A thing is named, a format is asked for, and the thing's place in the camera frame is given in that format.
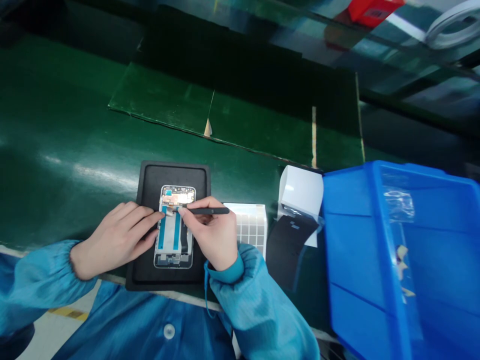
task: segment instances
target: floor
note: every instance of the floor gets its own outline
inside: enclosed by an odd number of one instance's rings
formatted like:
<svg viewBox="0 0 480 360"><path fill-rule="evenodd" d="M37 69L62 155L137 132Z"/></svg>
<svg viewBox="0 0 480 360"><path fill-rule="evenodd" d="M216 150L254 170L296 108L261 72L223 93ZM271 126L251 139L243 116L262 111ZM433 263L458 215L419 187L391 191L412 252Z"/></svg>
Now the floor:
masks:
<svg viewBox="0 0 480 360"><path fill-rule="evenodd" d="M88 314L92 309L101 282L98 280L92 291L68 308L47 312L35 321L35 335L17 360L50 360L83 324L85 316L81 314Z"/></svg>

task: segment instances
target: phone screen assembly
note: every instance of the phone screen assembly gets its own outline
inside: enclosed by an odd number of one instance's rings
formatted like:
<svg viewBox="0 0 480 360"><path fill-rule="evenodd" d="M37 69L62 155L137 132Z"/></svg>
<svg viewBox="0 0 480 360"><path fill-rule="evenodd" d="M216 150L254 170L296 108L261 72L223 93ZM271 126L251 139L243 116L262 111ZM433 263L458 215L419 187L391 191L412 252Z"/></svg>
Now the phone screen assembly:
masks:
<svg viewBox="0 0 480 360"><path fill-rule="evenodd" d="M167 213L170 207L173 216L165 216L158 222L153 265L159 269L190 269L193 261L193 235L185 226L177 207L193 203L197 192L191 186L164 185L161 188L159 211Z"/></svg>

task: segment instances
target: blue anti-static coat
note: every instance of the blue anti-static coat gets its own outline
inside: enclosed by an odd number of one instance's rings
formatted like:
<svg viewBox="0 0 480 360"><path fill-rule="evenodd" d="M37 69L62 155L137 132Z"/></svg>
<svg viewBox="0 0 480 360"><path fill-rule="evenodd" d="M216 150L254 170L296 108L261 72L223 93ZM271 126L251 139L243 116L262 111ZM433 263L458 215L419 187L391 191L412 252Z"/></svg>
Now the blue anti-static coat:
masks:
<svg viewBox="0 0 480 360"><path fill-rule="evenodd" d="M81 281L72 271L76 243L33 251L14 268L0 259L0 340L94 287L96 278ZM239 279L210 278L224 313L212 311L210 318L203 307L102 281L88 319L53 359L234 359L231 327L247 359L319 359L312 331L269 276L261 254L246 244L238 250Z"/></svg>

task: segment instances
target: hand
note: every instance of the hand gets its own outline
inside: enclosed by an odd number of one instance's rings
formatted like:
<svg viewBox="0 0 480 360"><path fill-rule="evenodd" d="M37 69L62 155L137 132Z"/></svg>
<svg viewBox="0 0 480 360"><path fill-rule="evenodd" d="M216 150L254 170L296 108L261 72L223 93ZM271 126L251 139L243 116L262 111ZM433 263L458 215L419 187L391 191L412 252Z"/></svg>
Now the hand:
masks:
<svg viewBox="0 0 480 360"><path fill-rule="evenodd" d="M142 238L164 216L133 201L117 205L87 240L71 249L70 261L77 277L90 280L138 258L152 247L159 231Z"/></svg>
<svg viewBox="0 0 480 360"><path fill-rule="evenodd" d="M188 209L224 208L216 198L209 196L187 205ZM178 212L195 237L201 252L217 271L231 267L237 260L237 216L233 211L222 215L193 215L184 207Z"/></svg>

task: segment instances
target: table surface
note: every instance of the table surface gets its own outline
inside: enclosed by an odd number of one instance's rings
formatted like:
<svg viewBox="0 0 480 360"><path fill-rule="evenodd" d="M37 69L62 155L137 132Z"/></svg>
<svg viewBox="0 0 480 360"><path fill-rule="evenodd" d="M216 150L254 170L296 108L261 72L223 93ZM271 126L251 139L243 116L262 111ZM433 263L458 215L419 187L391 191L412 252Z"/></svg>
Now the table surface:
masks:
<svg viewBox="0 0 480 360"><path fill-rule="evenodd" d="M206 164L213 196L265 204L272 223L286 163L107 110L125 69L29 33L0 48L0 245L28 252L87 238L114 206L135 200L143 160ZM177 146L162 148L162 138ZM327 289L320 241L286 294L313 328L332 333Z"/></svg>

